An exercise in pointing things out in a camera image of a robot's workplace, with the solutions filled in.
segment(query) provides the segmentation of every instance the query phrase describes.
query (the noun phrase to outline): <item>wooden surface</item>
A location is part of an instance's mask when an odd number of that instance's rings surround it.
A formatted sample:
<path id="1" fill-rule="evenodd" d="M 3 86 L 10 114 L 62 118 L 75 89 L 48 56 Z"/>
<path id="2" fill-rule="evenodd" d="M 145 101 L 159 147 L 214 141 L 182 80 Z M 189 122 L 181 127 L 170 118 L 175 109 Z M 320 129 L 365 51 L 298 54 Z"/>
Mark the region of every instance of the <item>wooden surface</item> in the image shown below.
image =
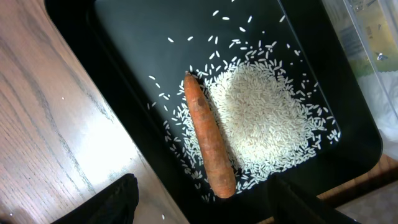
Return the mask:
<path id="1" fill-rule="evenodd" d="M 50 223 L 132 172 L 134 223 L 186 223 L 42 1 L 0 1 L 0 215 Z M 383 156 L 371 172 L 319 197 L 337 205 L 398 179 L 397 168 Z"/>

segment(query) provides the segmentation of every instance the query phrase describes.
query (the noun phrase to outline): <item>black tray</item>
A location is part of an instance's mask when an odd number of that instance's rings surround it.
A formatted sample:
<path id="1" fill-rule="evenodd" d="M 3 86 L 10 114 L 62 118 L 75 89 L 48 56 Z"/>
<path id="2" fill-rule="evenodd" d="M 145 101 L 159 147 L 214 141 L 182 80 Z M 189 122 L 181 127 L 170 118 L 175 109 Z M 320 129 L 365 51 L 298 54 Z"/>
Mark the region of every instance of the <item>black tray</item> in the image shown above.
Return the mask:
<path id="1" fill-rule="evenodd" d="M 254 2 L 258 4 L 255 12 L 247 12 L 245 8 L 252 7 Z M 218 35 L 221 42 L 241 34 L 234 30 L 240 26 L 236 24 L 219 29 L 217 23 L 211 21 L 215 9 L 245 18 L 251 14 L 266 18 L 252 21 L 251 29 L 257 31 L 247 31 L 250 39 L 261 38 L 261 27 L 269 28 L 274 24 L 267 20 L 278 21 L 284 13 L 289 21 L 285 24 L 288 32 L 278 35 L 285 30 L 278 24 L 272 27 L 277 32 L 266 31 L 267 40 L 298 39 L 298 42 L 290 44 L 302 50 L 303 62 L 297 58 L 284 58 L 283 50 L 278 51 L 280 55 L 277 58 L 295 60 L 295 71 L 314 75 L 312 81 L 319 82 L 326 98 L 324 104 L 332 110 L 342 133 L 335 147 L 319 151 L 313 159 L 281 173 L 282 177 L 318 195 L 367 172 L 378 162 L 382 151 L 381 138 L 319 0 L 235 0 L 232 4 L 238 5 L 234 6 L 239 9 L 237 12 L 233 12 L 230 0 L 207 3 L 211 9 L 205 7 L 204 1 L 45 2 L 54 24 L 191 223 L 255 223 L 271 216 L 267 205 L 267 182 L 230 199 L 205 203 L 164 142 L 164 133 L 160 129 L 164 111 L 146 109 L 146 103 L 159 94 L 151 91 L 157 88 L 153 83 L 146 85 L 148 75 L 157 77 L 159 83 L 163 83 L 162 88 L 174 94 L 188 66 L 204 64 L 208 60 L 211 51 L 206 43 L 210 35 Z M 158 8 L 160 13 L 150 13 L 153 8 Z M 173 38 L 176 43 L 183 42 L 178 45 L 179 50 L 176 50 L 177 45 L 167 41 L 171 36 L 167 31 L 174 27 L 184 28 Z M 186 40 L 191 34 L 195 34 L 194 42 L 199 41 L 196 47 L 188 45 Z"/>

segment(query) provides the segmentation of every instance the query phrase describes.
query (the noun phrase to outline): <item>clear plastic container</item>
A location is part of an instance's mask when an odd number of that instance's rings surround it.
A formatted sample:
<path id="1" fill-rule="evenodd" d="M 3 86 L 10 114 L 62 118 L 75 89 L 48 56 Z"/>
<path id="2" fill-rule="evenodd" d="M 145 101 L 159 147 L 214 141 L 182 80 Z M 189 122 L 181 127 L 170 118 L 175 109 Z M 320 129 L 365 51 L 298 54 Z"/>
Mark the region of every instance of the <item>clear plastic container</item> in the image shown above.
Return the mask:
<path id="1" fill-rule="evenodd" d="M 398 0 L 322 0 L 382 136 L 398 160 Z"/>

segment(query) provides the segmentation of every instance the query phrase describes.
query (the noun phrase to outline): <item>orange carrot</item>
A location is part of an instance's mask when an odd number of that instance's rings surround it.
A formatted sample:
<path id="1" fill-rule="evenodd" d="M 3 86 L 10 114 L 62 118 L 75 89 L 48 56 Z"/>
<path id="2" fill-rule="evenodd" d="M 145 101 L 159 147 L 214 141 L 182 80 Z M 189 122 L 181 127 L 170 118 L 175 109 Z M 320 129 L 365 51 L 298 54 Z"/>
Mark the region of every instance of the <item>orange carrot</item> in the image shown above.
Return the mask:
<path id="1" fill-rule="evenodd" d="M 189 72 L 185 74 L 184 90 L 210 187 L 220 198 L 229 198 L 235 193 L 234 172 L 205 96 Z"/>

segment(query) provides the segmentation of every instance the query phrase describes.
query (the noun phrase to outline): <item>tray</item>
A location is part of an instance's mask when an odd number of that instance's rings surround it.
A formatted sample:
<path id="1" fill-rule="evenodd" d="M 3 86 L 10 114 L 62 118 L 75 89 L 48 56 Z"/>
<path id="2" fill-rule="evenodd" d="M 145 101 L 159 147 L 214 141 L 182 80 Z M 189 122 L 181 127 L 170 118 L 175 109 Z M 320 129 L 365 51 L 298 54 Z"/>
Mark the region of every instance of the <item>tray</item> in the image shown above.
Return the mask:
<path id="1" fill-rule="evenodd" d="M 45 3 L 51 20 L 191 223 L 255 223 L 271 216 L 266 181 L 227 200 L 202 200 L 208 189 L 195 188 L 164 141 L 162 123 L 170 120 L 172 108 L 181 103 L 175 93 L 184 71 L 189 65 L 203 69 L 208 63 L 214 52 L 214 44 L 208 42 L 211 35 L 218 36 L 217 49 L 222 54 L 213 59 L 214 64 L 222 63 L 221 58 L 242 56 L 242 51 L 225 44 L 232 37 L 250 43 L 277 40 L 283 44 L 275 45 L 274 57 L 293 62 L 287 72 L 312 74 L 310 81 L 319 83 L 321 94 L 312 100 L 333 112 L 341 138 L 332 147 L 322 147 L 316 157 L 282 172 L 283 178 L 317 195 L 367 172 L 381 156 L 377 128 L 318 0 Z M 211 16 L 217 9 L 231 18 L 227 24 Z M 285 20 L 279 23 L 283 15 Z M 248 25 L 249 16 L 253 20 Z M 246 27 L 246 32 L 239 31 L 239 26 Z M 285 43 L 301 50 L 301 57 L 289 54 L 292 50 Z M 156 77 L 162 92 L 170 93 L 167 107 L 171 110 L 165 111 L 162 105 L 147 109 L 147 103 L 160 93 L 148 75 Z"/>

